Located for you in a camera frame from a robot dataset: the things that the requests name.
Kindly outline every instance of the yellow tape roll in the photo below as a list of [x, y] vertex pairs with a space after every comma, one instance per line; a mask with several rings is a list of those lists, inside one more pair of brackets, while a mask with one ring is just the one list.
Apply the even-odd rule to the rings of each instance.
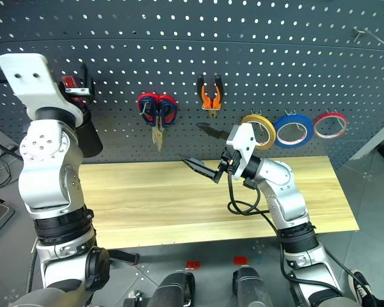
[[266, 129], [268, 132], [268, 140], [263, 143], [257, 142], [256, 149], [265, 150], [269, 149], [273, 146], [276, 140], [276, 130], [273, 127], [273, 124], [265, 117], [258, 115], [258, 114], [250, 114], [246, 115], [242, 120], [241, 123], [257, 123], [259, 125], [262, 125], [263, 128]]

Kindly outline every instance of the pegboard hook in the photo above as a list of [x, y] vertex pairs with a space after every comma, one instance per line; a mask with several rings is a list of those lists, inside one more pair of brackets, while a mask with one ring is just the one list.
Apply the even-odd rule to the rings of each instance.
[[337, 121], [338, 121], [338, 123], [340, 124], [341, 129], [344, 129], [344, 125], [343, 125], [343, 123], [341, 122], [341, 120], [339, 120], [339, 118], [337, 118]]
[[[296, 115], [296, 114], [297, 114], [297, 113], [296, 113], [296, 109], [293, 109], [293, 113], [291, 113], [290, 111], [288, 112], [286, 109], [284, 109], [284, 112], [286, 113], [287, 116], [289, 116], [289, 115]], [[303, 130], [303, 128], [301, 128], [301, 126], [298, 125], [298, 124], [296, 124], [296, 127], [297, 127], [297, 129], [299, 129], [299, 130]]]
[[150, 104], [149, 101], [147, 101], [144, 105], [143, 105], [143, 110], [142, 112], [140, 113], [140, 115], [144, 115], [145, 114], [145, 110], [147, 109], [147, 105]]
[[379, 41], [380, 43], [382, 43], [384, 45], [384, 41], [380, 37], [376, 36], [373, 32], [371, 32], [369, 30], [369, 28], [364, 28], [364, 30], [359, 30], [357, 27], [354, 27], [353, 29], [354, 29], [354, 31], [357, 32], [357, 35], [354, 38], [353, 42], [356, 42], [361, 34], [368, 34], [368, 35], [371, 35], [372, 37], [374, 37], [377, 41]]
[[[259, 115], [262, 115], [262, 109], [259, 109]], [[263, 127], [262, 125], [259, 125], [260, 131], [263, 132]]]

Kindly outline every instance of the red scissors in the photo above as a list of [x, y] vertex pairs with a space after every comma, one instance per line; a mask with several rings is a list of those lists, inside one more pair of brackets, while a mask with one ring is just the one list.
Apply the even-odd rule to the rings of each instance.
[[142, 118], [152, 126], [152, 142], [161, 151], [164, 128], [175, 124], [178, 103], [169, 95], [145, 93], [138, 97], [137, 106]]

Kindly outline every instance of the metal rod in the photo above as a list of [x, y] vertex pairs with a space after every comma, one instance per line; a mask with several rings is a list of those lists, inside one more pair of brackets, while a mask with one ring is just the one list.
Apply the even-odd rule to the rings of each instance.
[[144, 105], [143, 105], [143, 110], [142, 112], [140, 113], [140, 115], [144, 115], [145, 114], [145, 110], [147, 109], [147, 104], [149, 104], [150, 102], [147, 101]]
[[[296, 109], [293, 109], [293, 113], [290, 113], [290, 115], [296, 115], [297, 113], [296, 113]], [[297, 127], [297, 129], [299, 129], [299, 130], [303, 130], [302, 128], [301, 128], [301, 126], [297, 123], [296, 124], [296, 127]]]
[[344, 125], [343, 125], [343, 123], [341, 122], [340, 118], [336, 117], [336, 120], [339, 122], [341, 128], [344, 129]]
[[354, 27], [353, 29], [357, 32], [357, 35], [354, 38], [353, 42], [356, 42], [361, 34], [368, 34], [368, 35], [371, 35], [372, 37], [374, 37], [377, 41], [379, 41], [380, 43], [382, 43], [384, 45], [384, 41], [380, 37], [375, 35], [373, 32], [371, 32], [369, 30], [369, 28], [364, 28], [364, 30], [359, 30], [357, 27]]
[[263, 132], [263, 127], [261, 124], [259, 124], [260, 131]]

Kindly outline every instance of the tape roll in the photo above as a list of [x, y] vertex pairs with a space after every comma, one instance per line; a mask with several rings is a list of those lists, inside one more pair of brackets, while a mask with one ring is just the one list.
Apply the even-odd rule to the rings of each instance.
[[[305, 133], [301, 138], [296, 141], [285, 141], [279, 136], [279, 131], [287, 125], [301, 125], [305, 129]], [[273, 124], [276, 130], [276, 141], [275, 144], [282, 148], [297, 148], [303, 146], [309, 142], [314, 134], [314, 125], [313, 121], [307, 116], [301, 114], [292, 114], [280, 118], [277, 122]]]
[[[317, 131], [317, 125], [322, 120], [324, 120], [326, 118], [336, 118], [336, 119], [342, 121], [343, 125], [342, 125], [341, 130], [338, 131], [338, 133], [329, 134], [329, 135], [325, 135], [325, 134], [322, 134], [319, 131]], [[347, 124], [348, 124], [348, 120], [343, 114], [338, 113], [338, 112], [329, 112], [329, 113], [323, 114], [323, 115], [316, 118], [316, 120], [314, 121], [314, 133], [321, 139], [335, 139], [335, 138], [338, 138], [339, 136], [342, 136], [344, 133], [346, 133]]]
[[273, 146], [276, 140], [276, 130], [273, 124], [265, 117], [257, 114], [246, 115], [241, 123], [257, 123], [268, 132], [268, 140], [266, 142], [256, 141], [256, 149], [266, 150]]

